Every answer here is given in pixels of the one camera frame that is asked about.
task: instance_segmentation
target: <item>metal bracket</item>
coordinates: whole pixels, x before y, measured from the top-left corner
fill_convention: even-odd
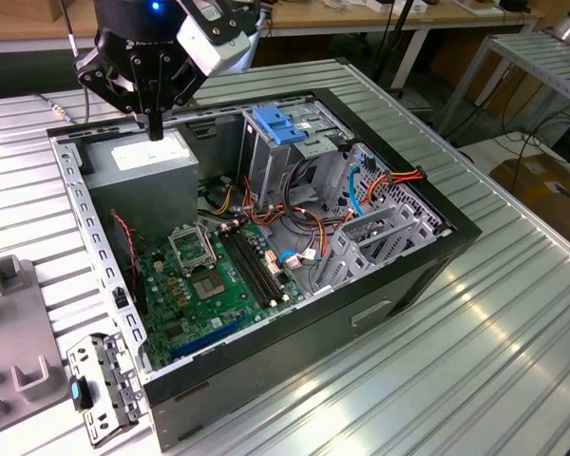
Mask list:
[[[85,381],[90,391],[92,406],[83,412],[83,417],[93,447],[100,447],[137,425],[145,413],[145,403],[135,367],[119,332],[85,337],[67,351],[67,362],[72,374]]]

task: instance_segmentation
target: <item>blue drive bracket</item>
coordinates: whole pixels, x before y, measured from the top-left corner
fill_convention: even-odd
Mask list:
[[[297,143],[306,139],[306,134],[294,124],[278,107],[254,108],[254,118],[264,127],[278,145]]]

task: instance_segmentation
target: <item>robotic arm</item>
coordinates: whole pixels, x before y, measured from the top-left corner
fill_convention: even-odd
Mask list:
[[[208,76],[245,55],[260,14],[258,1],[244,0],[94,0],[94,5],[95,48],[76,60],[76,76],[133,114],[150,141],[162,139],[162,118],[173,105],[185,105]]]

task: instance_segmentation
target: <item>floor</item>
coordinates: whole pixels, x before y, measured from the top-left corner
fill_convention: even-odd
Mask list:
[[[370,33],[361,41],[358,35],[336,35],[332,39],[330,55],[332,57],[346,57],[366,74],[372,75],[376,62],[377,49],[379,49],[382,36],[382,33]],[[399,45],[395,47],[392,56],[389,58],[389,64],[380,79],[380,85],[382,87],[390,86],[390,81],[392,81],[395,71],[403,58],[410,37],[411,33],[405,32]],[[439,119],[444,111],[447,100],[452,94],[453,88],[428,71],[427,66],[429,60],[429,56],[427,59],[423,59],[423,54],[421,53],[417,65],[408,77],[406,90],[411,89],[420,94],[432,107],[432,119]],[[528,125],[535,115],[536,107],[547,94],[546,89],[540,90],[532,102],[528,104],[527,108],[509,127]],[[414,108],[413,104],[405,103],[405,97],[402,104],[407,108]],[[565,104],[566,101],[562,98],[555,104],[554,109],[563,107]],[[474,109],[475,105],[472,102],[463,100],[451,121],[450,131],[466,119]],[[546,130],[545,133],[549,143],[554,143],[564,130],[565,125],[556,125],[556,127]],[[501,132],[502,120],[500,118],[494,118],[486,111],[481,110],[478,115],[474,116],[471,122],[459,129],[449,140],[454,145],[462,147],[498,136]]]

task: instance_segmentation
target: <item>aluminum workbench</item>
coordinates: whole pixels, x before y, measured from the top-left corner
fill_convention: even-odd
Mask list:
[[[352,66],[208,81],[200,105],[330,87],[483,230],[419,302],[168,454],[563,454],[570,447],[570,244]],[[78,91],[51,94],[77,119]],[[114,117],[91,96],[93,120]],[[62,356],[110,332],[53,162],[53,113],[0,100],[0,255],[34,261]],[[65,401],[0,433],[0,454],[91,453]],[[97,454],[158,452],[147,416]]]
[[[549,107],[558,93],[570,100],[570,45],[546,32],[486,36],[460,83],[447,101],[437,129],[439,133],[444,134],[460,101],[466,95],[473,79],[491,52],[502,56],[503,60],[478,97],[477,105],[485,101],[511,66],[523,69],[552,89],[551,96],[547,97],[536,109],[539,115],[530,127],[538,124],[549,113]]]

